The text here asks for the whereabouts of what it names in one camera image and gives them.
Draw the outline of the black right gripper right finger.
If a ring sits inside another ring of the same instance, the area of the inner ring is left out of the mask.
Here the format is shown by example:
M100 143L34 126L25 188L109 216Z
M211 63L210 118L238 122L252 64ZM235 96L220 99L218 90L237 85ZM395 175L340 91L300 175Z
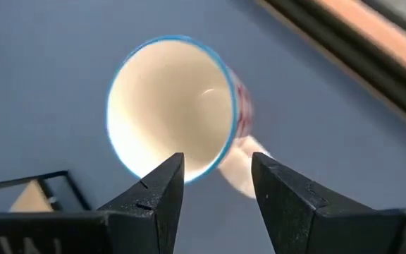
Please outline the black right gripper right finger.
M251 172L276 254L406 254L406 208L372 209L260 152Z

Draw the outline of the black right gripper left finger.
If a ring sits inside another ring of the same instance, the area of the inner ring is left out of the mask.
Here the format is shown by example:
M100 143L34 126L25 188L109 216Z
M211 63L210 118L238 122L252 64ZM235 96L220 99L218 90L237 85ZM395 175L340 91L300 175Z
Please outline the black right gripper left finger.
M98 210L0 212L0 254L173 254L184 169L175 153Z

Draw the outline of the blue-rimmed pink patterned mug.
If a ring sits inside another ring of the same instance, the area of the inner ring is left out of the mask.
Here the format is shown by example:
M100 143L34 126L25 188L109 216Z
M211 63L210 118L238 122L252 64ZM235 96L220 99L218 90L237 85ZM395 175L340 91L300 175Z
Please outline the blue-rimmed pink patterned mug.
M253 198L249 90L211 47L184 35L149 40L116 71L106 103L106 129L121 163L142 178L172 154L185 159L184 181L219 170Z

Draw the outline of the tan cardboard piece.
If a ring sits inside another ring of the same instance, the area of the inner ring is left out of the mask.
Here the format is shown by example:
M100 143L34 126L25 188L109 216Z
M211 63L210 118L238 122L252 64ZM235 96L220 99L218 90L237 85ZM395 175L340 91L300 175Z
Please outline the tan cardboard piece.
M38 181L30 181L9 212L52 212L53 207Z

